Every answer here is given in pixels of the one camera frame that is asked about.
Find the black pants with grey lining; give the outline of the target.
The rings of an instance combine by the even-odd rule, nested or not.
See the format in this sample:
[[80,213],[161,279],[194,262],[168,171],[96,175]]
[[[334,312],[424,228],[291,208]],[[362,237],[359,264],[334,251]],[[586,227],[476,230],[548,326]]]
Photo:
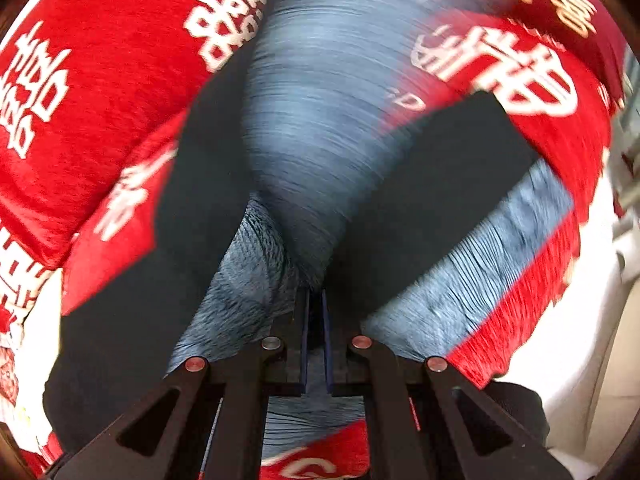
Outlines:
[[43,407],[76,452],[190,356],[265,337],[300,286],[398,356],[472,335],[573,206],[496,98],[401,77],[441,10],[489,0],[269,0],[196,98],[155,247],[65,315]]

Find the operator's black clothed leg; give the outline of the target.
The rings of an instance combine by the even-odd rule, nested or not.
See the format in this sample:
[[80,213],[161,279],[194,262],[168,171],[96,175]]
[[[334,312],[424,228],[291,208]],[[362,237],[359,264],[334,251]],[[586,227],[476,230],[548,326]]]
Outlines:
[[488,382],[483,391],[539,444],[546,445],[550,427],[538,393],[512,382]]

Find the red sofa cover with characters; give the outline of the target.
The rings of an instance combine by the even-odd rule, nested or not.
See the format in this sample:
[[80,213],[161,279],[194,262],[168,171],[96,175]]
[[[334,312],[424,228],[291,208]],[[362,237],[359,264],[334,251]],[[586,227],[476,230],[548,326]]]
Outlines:
[[[43,407],[62,319],[154,249],[191,108],[257,36],[268,1],[32,0],[4,40],[1,416],[24,448],[56,460],[81,450],[62,448]],[[573,201],[488,318],[440,356],[480,391],[503,382],[565,292],[623,96],[624,50],[600,0],[489,0],[441,10],[416,36],[386,122],[425,110],[413,84],[447,106],[490,93]],[[363,398],[332,396],[326,381],[326,290],[300,287],[310,291],[306,386],[270,396],[258,478],[372,479]]]

